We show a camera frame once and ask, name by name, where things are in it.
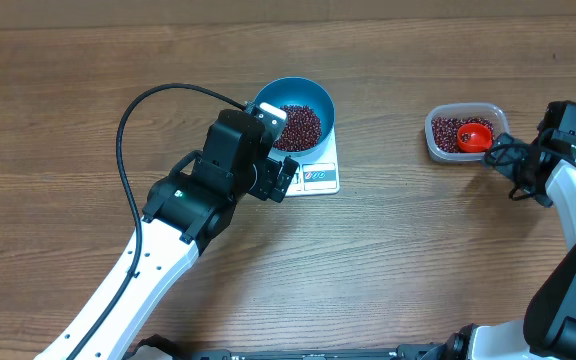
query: blue bowl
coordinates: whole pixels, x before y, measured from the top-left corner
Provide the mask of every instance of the blue bowl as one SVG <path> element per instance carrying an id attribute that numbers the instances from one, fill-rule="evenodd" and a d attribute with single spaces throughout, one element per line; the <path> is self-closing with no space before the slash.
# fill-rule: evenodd
<path id="1" fill-rule="evenodd" d="M 284 105 L 309 106 L 321 120 L 321 137 L 319 143 L 304 151 L 281 151 L 275 148 L 274 153 L 282 156 L 304 156 L 322 148 L 330 138 L 335 126 L 335 104 L 323 87 L 312 80 L 301 77 L 286 77 L 277 79 L 266 85 L 257 97 L 255 103 L 267 102 L 275 107 Z"/>

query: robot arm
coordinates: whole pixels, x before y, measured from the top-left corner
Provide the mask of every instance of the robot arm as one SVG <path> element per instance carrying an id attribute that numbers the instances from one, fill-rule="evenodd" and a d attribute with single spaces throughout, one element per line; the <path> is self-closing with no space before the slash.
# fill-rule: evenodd
<path id="1" fill-rule="evenodd" d="M 173 87 L 194 89 L 184 84 L 167 88 Z M 164 87 L 142 94 L 127 114 L 146 94 L 160 89 Z M 298 164 L 289 157 L 278 162 L 268 154 L 285 122 L 286 113 L 266 103 L 221 111 L 203 151 L 188 154 L 151 188 L 141 219 L 141 252 L 136 250 L 135 231 L 79 315 L 36 359 L 121 359 L 166 291 L 230 225 L 246 193 L 260 200 L 283 200 Z M 193 160 L 191 174 L 182 173 Z M 135 256 L 140 257 L 137 268 L 107 312 Z M 103 322 L 95 328 L 98 319 Z M 89 332 L 92 336 L 82 341 Z"/>
<path id="2" fill-rule="evenodd" d="M 555 205 L 568 255 L 535 294 L 523 320 L 462 329 L 453 337 L 468 346 L 452 359 L 576 360 L 576 103 L 549 104 L 538 130 L 531 145 L 502 134 L 484 163 L 515 183 L 511 199 Z M 518 189 L 526 195 L 515 197 Z"/>

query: red measuring cup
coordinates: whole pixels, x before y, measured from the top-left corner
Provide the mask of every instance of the red measuring cup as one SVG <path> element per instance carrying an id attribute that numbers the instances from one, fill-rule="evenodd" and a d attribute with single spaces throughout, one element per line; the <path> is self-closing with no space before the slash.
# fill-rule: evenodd
<path id="1" fill-rule="evenodd" d="M 457 146 L 463 152 L 484 152 L 492 146 L 492 133 L 481 124 L 463 125 L 457 130 Z"/>

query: wooden table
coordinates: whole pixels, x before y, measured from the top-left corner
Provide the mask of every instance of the wooden table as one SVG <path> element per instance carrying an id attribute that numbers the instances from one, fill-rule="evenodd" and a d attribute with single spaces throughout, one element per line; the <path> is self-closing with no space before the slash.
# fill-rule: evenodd
<path id="1" fill-rule="evenodd" d="M 246 198 L 137 340 L 394 347 L 522 317 L 566 253 L 556 210 L 434 163 L 423 123 L 492 102 L 532 140 L 548 102 L 576 101 L 576 16 L 1 31 L 0 359 L 51 343 L 124 248 L 114 137 L 134 97 L 187 82 L 243 101 L 288 75 L 335 100 L 340 193 Z M 224 107 L 183 91 L 140 105 L 124 144 L 139 204 Z"/>

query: red bean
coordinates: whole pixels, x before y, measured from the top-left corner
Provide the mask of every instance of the red bean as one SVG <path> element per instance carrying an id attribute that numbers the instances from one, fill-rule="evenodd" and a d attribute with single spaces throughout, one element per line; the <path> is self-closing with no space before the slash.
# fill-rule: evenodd
<path id="1" fill-rule="evenodd" d="M 321 137 L 321 120 L 309 106 L 284 105 L 288 115 L 286 127 L 273 147 L 283 151 L 304 151 L 313 148 Z"/>
<path id="2" fill-rule="evenodd" d="M 469 118 L 445 118 L 436 117 L 432 119 L 432 135 L 435 138 L 435 144 L 439 149 L 449 152 L 458 153 L 461 152 L 459 146 L 457 146 L 457 130 L 460 127 L 470 123 L 477 123 L 487 127 L 495 137 L 494 128 L 489 120 L 482 117 L 469 117 Z"/>

